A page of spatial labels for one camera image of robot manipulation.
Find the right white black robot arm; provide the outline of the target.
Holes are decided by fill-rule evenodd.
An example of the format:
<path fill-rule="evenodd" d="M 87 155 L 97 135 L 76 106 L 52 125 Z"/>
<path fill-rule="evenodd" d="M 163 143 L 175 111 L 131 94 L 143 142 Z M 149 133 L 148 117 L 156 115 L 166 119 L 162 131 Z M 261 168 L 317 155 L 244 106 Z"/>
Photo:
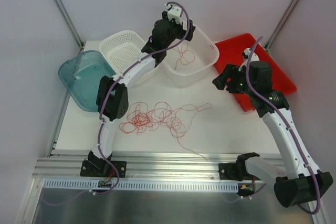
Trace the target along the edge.
<path fill-rule="evenodd" d="M 289 103 L 281 91 L 272 88 L 272 68 L 264 61 L 248 65 L 227 64 L 213 80 L 219 90 L 245 94 L 270 130 L 280 151 L 285 168 L 279 169 L 255 152 L 237 156 L 233 164 L 221 164 L 219 171 L 229 179 L 242 181 L 251 176 L 271 186 L 279 203 L 285 207 L 316 202 L 315 215 L 321 207 L 321 197 L 333 184 L 329 172 L 322 172 L 314 162 L 293 122 Z"/>

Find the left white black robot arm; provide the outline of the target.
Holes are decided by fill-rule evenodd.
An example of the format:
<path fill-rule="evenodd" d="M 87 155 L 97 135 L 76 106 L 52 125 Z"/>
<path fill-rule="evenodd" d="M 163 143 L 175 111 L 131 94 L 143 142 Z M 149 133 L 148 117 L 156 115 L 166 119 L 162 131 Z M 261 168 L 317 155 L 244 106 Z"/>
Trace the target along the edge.
<path fill-rule="evenodd" d="M 104 177 L 118 175 L 119 171 L 111 162 L 112 146 L 120 119 L 128 111 L 128 90 L 144 75 L 154 70 L 164 60 L 167 51 L 192 40 L 195 27 L 187 12 L 173 6 L 162 13 L 155 22 L 152 35 L 141 49 L 141 53 L 121 74 L 104 76 L 99 83 L 96 104 L 99 111 L 100 128 L 97 143 L 82 162 L 81 177 Z"/>

